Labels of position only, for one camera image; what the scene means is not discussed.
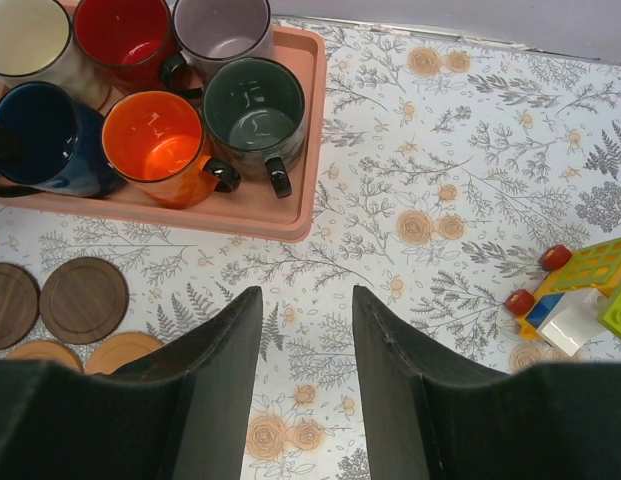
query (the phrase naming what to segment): white mug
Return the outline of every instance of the white mug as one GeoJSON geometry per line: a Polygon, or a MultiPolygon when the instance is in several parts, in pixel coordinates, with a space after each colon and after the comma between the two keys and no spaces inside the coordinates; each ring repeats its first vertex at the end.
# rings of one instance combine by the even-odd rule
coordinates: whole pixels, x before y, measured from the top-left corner
{"type": "Polygon", "coordinates": [[[70,16],[57,0],[0,0],[0,79],[10,87],[54,83],[95,109],[110,92],[75,44],[70,16]]]}

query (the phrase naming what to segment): white wall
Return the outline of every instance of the white wall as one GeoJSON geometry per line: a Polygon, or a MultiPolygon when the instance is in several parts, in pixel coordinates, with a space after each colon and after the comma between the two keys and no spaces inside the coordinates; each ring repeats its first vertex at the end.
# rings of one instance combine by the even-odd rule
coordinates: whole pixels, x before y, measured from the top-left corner
{"type": "Polygon", "coordinates": [[[432,25],[621,62],[621,0],[270,0],[275,14],[432,25]]]}

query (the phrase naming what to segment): coaster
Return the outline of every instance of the coaster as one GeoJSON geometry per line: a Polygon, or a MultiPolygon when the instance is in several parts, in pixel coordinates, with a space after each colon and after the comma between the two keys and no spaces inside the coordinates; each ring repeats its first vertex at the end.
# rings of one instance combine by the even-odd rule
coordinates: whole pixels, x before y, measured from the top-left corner
{"type": "Polygon", "coordinates": [[[39,317],[39,287],[21,267],[0,263],[0,350],[11,347],[39,317]]]}
{"type": "Polygon", "coordinates": [[[141,332],[120,333],[103,342],[86,362],[86,373],[110,375],[119,367],[161,348],[161,342],[141,332]]]}
{"type": "Polygon", "coordinates": [[[117,267],[100,258],[77,258],[57,268],[43,285],[41,317],[62,342],[97,342],[119,326],[128,297],[117,267]]]}
{"type": "Polygon", "coordinates": [[[8,360],[52,360],[63,366],[83,372],[79,357],[65,345],[51,340],[37,340],[15,348],[6,358],[8,360]]]}

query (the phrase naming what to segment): white toy block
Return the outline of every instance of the white toy block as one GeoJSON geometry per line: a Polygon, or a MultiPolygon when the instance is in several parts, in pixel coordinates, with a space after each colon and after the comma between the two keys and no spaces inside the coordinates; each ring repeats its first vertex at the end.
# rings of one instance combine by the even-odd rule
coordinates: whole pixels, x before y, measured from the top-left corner
{"type": "Polygon", "coordinates": [[[607,298],[596,288],[566,292],[537,328],[537,333],[571,357],[588,341],[607,332],[597,321],[606,301],[607,298]]]}

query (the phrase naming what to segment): tablecloth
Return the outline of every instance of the tablecloth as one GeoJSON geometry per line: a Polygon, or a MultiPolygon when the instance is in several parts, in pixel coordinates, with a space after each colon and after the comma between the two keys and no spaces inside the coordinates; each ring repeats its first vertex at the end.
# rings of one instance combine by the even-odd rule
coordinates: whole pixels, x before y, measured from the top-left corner
{"type": "MultiPolygon", "coordinates": [[[[521,341],[501,304],[540,284],[537,259],[551,245],[621,236],[621,67],[282,23],[318,32],[328,55],[304,241],[0,204],[0,261],[43,284],[72,258],[107,259],[130,287],[117,332],[164,342],[260,285],[263,337],[242,478],[363,480],[353,285],[490,367],[561,359],[545,343],[521,341]]],[[[50,337],[39,322],[24,341],[50,337]]],[[[85,361],[95,345],[72,348],[85,361]]],[[[621,359],[621,341],[601,335],[580,359],[621,359]]]]}

